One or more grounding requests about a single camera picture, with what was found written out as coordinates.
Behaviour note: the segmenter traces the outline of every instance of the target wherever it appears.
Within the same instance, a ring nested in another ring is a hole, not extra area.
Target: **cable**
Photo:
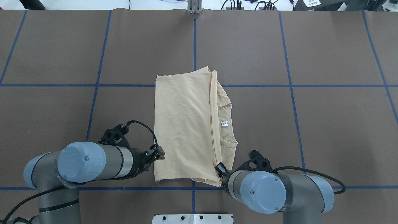
[[[220,10],[222,10],[222,8],[224,7],[224,5],[225,5],[225,3],[226,3],[227,1],[228,1],[228,0],[225,0],[224,4],[222,4],[222,7],[221,7]]]
[[[267,4],[265,1],[259,1],[259,2],[257,3],[256,7],[254,8],[254,11],[257,9],[257,6],[258,6],[260,3],[264,3],[264,8],[265,8],[265,5]]]
[[[26,219],[21,218],[21,217],[15,218],[14,219],[14,223],[16,223],[16,222],[23,222],[23,223],[26,223],[26,224],[32,224],[32,222],[30,222],[29,220],[26,220]]]
[[[290,1],[290,3],[292,4],[292,7],[293,7],[293,11],[295,10],[295,2],[293,1],[293,0],[289,0]]]
[[[118,177],[118,178],[110,178],[110,179],[107,179],[107,180],[116,181],[116,180],[125,180],[125,179],[136,177],[138,174],[141,174],[142,172],[147,170],[153,164],[153,162],[155,162],[156,154],[157,154],[157,152],[159,152],[158,140],[156,139],[155,133],[152,131],[152,129],[150,127],[148,127],[146,124],[144,124],[144,123],[142,123],[142,122],[140,122],[138,120],[131,120],[131,121],[127,122],[126,124],[130,125],[132,123],[140,124],[140,125],[144,126],[146,129],[148,129],[151,132],[151,134],[153,136],[153,139],[155,140],[155,152],[153,152],[152,158],[149,161],[148,165],[146,165],[141,171],[139,171],[137,173],[134,173],[134,174],[132,174],[130,176],[124,176],[124,177]]]
[[[263,10],[268,10],[268,7],[271,8],[272,7],[271,4],[272,4],[272,2],[271,2],[271,0],[269,0],[269,2],[267,3],[267,5],[264,7]]]
[[[65,187],[64,187],[64,186],[61,186],[61,187],[57,187],[57,188],[54,188],[54,189],[51,189],[51,190],[43,191],[43,192],[41,192],[41,193],[35,194],[35,195],[33,195],[33,196],[30,196],[29,198],[27,198],[27,199],[21,201],[19,204],[17,204],[17,205],[6,215],[6,217],[2,220],[2,224],[6,224],[7,221],[8,221],[8,219],[11,217],[11,215],[12,215],[19,207],[21,207],[23,204],[25,204],[26,202],[28,202],[28,201],[30,201],[30,200],[32,200],[32,199],[34,199],[34,198],[40,197],[41,195],[45,195],[45,194],[51,193],[51,192],[53,192],[53,191],[58,191],[58,190],[61,190],[61,189],[65,189]]]
[[[291,167],[291,166],[289,166],[289,167],[278,167],[278,168],[274,169],[272,172],[273,173],[277,173],[277,171],[284,170],[284,169],[300,170],[300,171],[304,171],[304,172],[308,172],[308,173],[313,173],[313,174],[316,174],[316,175],[321,176],[321,177],[325,177],[325,178],[327,178],[327,179],[329,179],[331,181],[334,181],[334,182],[338,183],[339,185],[341,185],[341,188],[342,188],[341,190],[333,192],[335,195],[342,194],[342,193],[345,192],[345,185],[343,184],[343,182],[337,180],[334,177],[331,177],[331,176],[326,175],[324,173],[320,173],[320,172],[315,171],[315,170],[304,169],[304,168],[301,168],[301,167]]]
[[[239,1],[239,4],[238,4],[236,10],[242,10],[242,0]]]

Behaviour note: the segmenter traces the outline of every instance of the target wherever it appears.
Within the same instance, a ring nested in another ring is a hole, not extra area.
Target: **metal bracket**
[[[249,153],[250,160],[244,162],[236,170],[249,170],[249,171],[265,171],[272,173],[271,163],[268,159],[264,158],[259,151],[252,150]],[[254,163],[256,168],[251,168],[250,163]]]
[[[202,14],[202,0],[188,0],[188,14]]]
[[[155,215],[152,224],[233,224],[232,214]]]

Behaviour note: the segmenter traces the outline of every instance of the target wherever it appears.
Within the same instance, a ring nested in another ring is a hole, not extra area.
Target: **black cable sleeve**
[[[30,201],[30,200],[32,200],[32,199],[34,199],[34,198],[40,197],[41,195],[45,195],[45,194],[48,194],[48,193],[50,193],[50,192],[58,191],[58,190],[61,190],[61,189],[65,189],[65,187],[62,186],[62,187],[57,187],[57,188],[54,188],[54,189],[51,189],[51,190],[43,191],[43,192],[41,192],[41,193],[35,194],[35,195],[33,195],[33,196],[30,196],[29,198],[27,198],[27,199],[21,201],[19,204],[17,204],[17,205],[6,215],[6,217],[4,218],[4,220],[2,220],[2,224],[6,224],[7,221],[8,221],[8,219],[11,217],[11,215],[12,215],[19,207],[21,207],[23,204],[25,204],[26,202],[28,202],[28,201]]]
[[[222,4],[222,7],[221,7],[220,10],[222,10],[222,8],[224,7],[224,5],[225,5],[225,3],[226,3],[227,1],[228,1],[228,0],[225,0],[224,4]]]
[[[124,177],[118,177],[118,178],[110,178],[110,179],[107,179],[107,180],[117,181],[117,180],[125,180],[125,179],[136,177],[138,174],[141,174],[142,172],[147,170],[153,164],[153,162],[155,162],[156,154],[157,154],[157,152],[159,152],[158,140],[156,139],[155,133],[152,131],[152,129],[150,127],[148,127],[146,124],[144,124],[144,123],[142,123],[142,122],[140,122],[138,120],[131,120],[131,121],[126,122],[127,125],[130,125],[132,123],[140,124],[140,125],[144,126],[146,129],[148,129],[151,132],[151,134],[153,136],[153,139],[155,140],[155,152],[152,154],[152,159],[150,160],[150,162],[148,163],[147,166],[143,167],[143,169],[140,170],[137,173],[134,173],[134,174],[132,174],[130,176],[124,176]]]
[[[300,170],[300,171],[304,171],[304,172],[308,172],[308,173],[313,173],[313,174],[316,174],[316,175],[321,176],[321,177],[325,177],[325,178],[327,178],[327,179],[329,179],[329,180],[331,180],[331,181],[334,181],[334,182],[338,183],[339,185],[341,185],[341,190],[339,190],[339,191],[334,191],[334,192],[333,192],[335,195],[342,194],[342,193],[345,192],[345,185],[343,184],[343,182],[337,180],[337,179],[334,178],[334,177],[331,177],[331,176],[326,175],[326,174],[324,174],[324,173],[320,173],[320,172],[315,171],[315,170],[304,169],[304,168],[301,168],[301,167],[292,167],[292,166],[289,166],[289,167],[278,167],[278,168],[274,169],[272,172],[273,172],[273,173],[277,173],[278,171],[284,170],[284,169]]]

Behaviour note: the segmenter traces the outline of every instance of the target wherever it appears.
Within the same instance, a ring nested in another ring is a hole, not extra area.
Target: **grid line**
[[[191,191],[193,187],[79,187],[80,191]],[[197,191],[223,191],[222,187],[195,187]],[[398,189],[398,185],[351,185],[346,189]],[[0,191],[35,191],[30,187],[0,187]]]
[[[396,121],[396,123],[397,123],[397,125],[398,125],[398,116],[397,116],[397,112],[395,111],[394,103],[392,102],[392,98],[391,98],[391,95],[390,95],[390,91],[388,90],[387,82],[386,82],[386,79],[385,79],[385,77],[384,77],[383,70],[381,69],[380,62],[379,62],[379,60],[378,60],[375,47],[374,47],[374,45],[373,45],[372,37],[371,37],[371,34],[370,34],[370,32],[369,32],[369,27],[368,27],[368,23],[367,23],[367,21],[366,21],[366,16],[365,16],[365,11],[364,11],[364,10],[362,10],[362,16],[363,16],[363,22],[365,23],[366,32],[367,32],[367,34],[368,34],[369,43],[370,43],[370,45],[371,45],[371,47],[372,47],[372,51],[373,51],[373,54],[374,54],[374,56],[375,56],[375,60],[376,60],[376,63],[377,63],[377,67],[378,67],[378,70],[379,70],[379,72],[380,72],[381,79],[383,80],[384,87],[385,87],[386,92],[387,92],[388,100],[389,100],[389,102],[390,102],[391,109],[392,109],[392,112],[393,112],[394,117],[395,117],[395,121]]]
[[[96,84],[0,84],[3,87],[96,87]],[[326,88],[385,88],[385,85],[344,85],[344,84],[222,84],[222,87],[326,87]],[[98,84],[98,87],[155,87],[155,84]],[[398,85],[387,85],[397,88]]]
[[[90,119],[88,121],[86,141],[88,141],[88,137],[90,136],[91,123],[92,123],[92,120],[93,120],[94,106],[96,104],[98,86],[99,86],[100,78],[101,78],[102,62],[103,62],[103,56],[105,54],[106,40],[107,40],[107,37],[108,37],[109,24],[111,22],[111,15],[112,15],[112,10],[109,10],[108,23],[106,25],[105,38],[103,40],[103,46],[102,46],[101,60],[99,62],[100,64],[99,64],[99,68],[98,68],[97,82],[96,82],[96,85],[95,85],[96,89],[94,91],[93,104],[91,105]]]
[[[286,42],[285,42],[285,34],[283,32],[283,22],[282,22],[282,14],[281,11],[278,11],[279,13],[279,23],[281,25],[281,34],[282,34],[282,42],[283,42],[283,50],[285,52],[285,61],[286,61],[286,69],[287,69],[287,77],[289,79],[289,88],[290,88],[290,95],[292,98],[292,105],[293,105],[293,113],[295,116],[295,123],[296,123],[296,131],[297,131],[297,136],[298,136],[298,143],[300,147],[300,154],[301,154],[301,165],[305,169],[305,161],[304,161],[304,153],[302,150],[302,142],[301,142],[301,135],[300,135],[300,126],[299,126],[299,120],[297,118],[297,110],[296,110],[296,102],[295,102],[295,97],[294,97],[294,92],[293,92],[293,84],[292,84],[292,77],[290,76],[290,67],[289,67],[289,60],[287,57],[287,50],[286,50]]]
[[[193,71],[196,71],[196,18],[193,20]],[[192,180],[192,214],[196,214],[196,183]]]
[[[9,55],[8,55],[8,58],[7,58],[6,64],[5,64],[5,66],[4,66],[3,73],[2,73],[2,75],[1,75],[1,78],[0,78],[0,84],[2,84],[2,83],[3,83],[4,76],[6,75],[7,67],[8,67],[8,64],[10,63],[10,59],[11,59],[11,56],[12,56],[12,52],[14,51],[15,44],[17,43],[18,37],[20,36],[21,29],[22,29],[22,25],[23,25],[23,22],[25,21],[25,18],[26,18],[26,14],[27,14],[27,10],[25,10],[25,13],[23,14],[23,17],[22,17],[22,21],[21,21],[20,27],[18,28],[17,35],[15,36],[14,42],[13,42],[13,44],[12,44],[12,47],[11,47],[10,53],[9,53]]]

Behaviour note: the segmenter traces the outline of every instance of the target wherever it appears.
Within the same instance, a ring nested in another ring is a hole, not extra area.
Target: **folded t-shirt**
[[[232,169],[235,140],[232,104],[208,67],[178,75],[158,76],[154,132],[165,154],[154,163],[155,181],[189,178],[221,186],[214,167]]]

